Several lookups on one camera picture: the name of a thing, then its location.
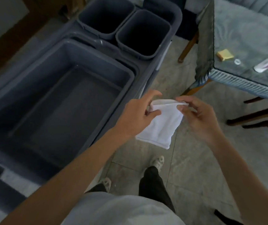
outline sneaker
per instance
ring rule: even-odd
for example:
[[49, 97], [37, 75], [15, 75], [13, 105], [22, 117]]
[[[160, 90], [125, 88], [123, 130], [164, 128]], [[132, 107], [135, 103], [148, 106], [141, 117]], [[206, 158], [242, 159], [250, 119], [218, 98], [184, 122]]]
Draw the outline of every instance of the sneaker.
[[106, 190], [107, 190], [107, 193], [109, 193], [109, 190], [110, 190], [110, 188], [111, 188], [111, 180], [110, 180], [110, 178], [102, 178], [102, 179], [98, 182], [98, 184], [101, 184], [101, 183], [105, 186], [105, 188], [106, 188]]
[[161, 155], [159, 157], [153, 158], [151, 160], [151, 164], [150, 165], [156, 167], [158, 169], [158, 172], [160, 172], [163, 164], [164, 164], [164, 156]]

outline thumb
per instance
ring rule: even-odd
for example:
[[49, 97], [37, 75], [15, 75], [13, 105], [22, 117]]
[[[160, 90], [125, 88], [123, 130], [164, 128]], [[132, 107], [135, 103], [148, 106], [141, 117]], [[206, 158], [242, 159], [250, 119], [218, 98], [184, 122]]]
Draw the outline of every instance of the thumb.
[[161, 110], [154, 110], [154, 111], [148, 113], [147, 119], [149, 119], [149, 121], [152, 121], [158, 115], [161, 115]]
[[192, 111], [185, 105], [178, 105], [177, 109], [188, 119], [193, 120], [196, 116], [192, 113]]

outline white towel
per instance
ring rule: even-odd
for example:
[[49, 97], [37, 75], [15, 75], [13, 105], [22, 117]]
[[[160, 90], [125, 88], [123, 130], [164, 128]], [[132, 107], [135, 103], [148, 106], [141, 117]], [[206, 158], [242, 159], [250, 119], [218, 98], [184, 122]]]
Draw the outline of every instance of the white towel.
[[183, 118], [183, 114], [177, 110], [177, 105], [188, 105], [188, 103], [176, 100], [152, 101], [149, 112], [161, 110], [161, 115], [155, 117], [147, 128], [136, 135], [136, 139], [169, 149], [172, 136]]

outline yellow sponge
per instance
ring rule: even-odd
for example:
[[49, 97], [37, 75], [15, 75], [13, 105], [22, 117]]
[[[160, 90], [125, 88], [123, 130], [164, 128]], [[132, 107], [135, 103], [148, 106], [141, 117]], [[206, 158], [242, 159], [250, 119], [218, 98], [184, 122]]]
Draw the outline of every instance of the yellow sponge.
[[229, 50], [224, 49], [222, 51], [219, 51], [216, 53], [216, 55], [220, 58], [221, 61], [224, 61], [226, 59], [234, 58], [232, 53], [229, 52]]

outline small gray bin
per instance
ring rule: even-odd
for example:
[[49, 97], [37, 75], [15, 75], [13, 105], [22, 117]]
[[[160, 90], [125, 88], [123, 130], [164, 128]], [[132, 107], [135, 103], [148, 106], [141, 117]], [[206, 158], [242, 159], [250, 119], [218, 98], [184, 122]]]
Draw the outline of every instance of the small gray bin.
[[138, 10], [118, 30], [118, 46], [142, 60], [156, 56], [171, 30], [166, 20], [148, 10]]
[[77, 21], [87, 31], [111, 40], [134, 11], [134, 4], [128, 0], [92, 0]]
[[116, 60], [65, 39], [0, 91], [0, 132], [63, 167], [90, 146], [133, 79]]

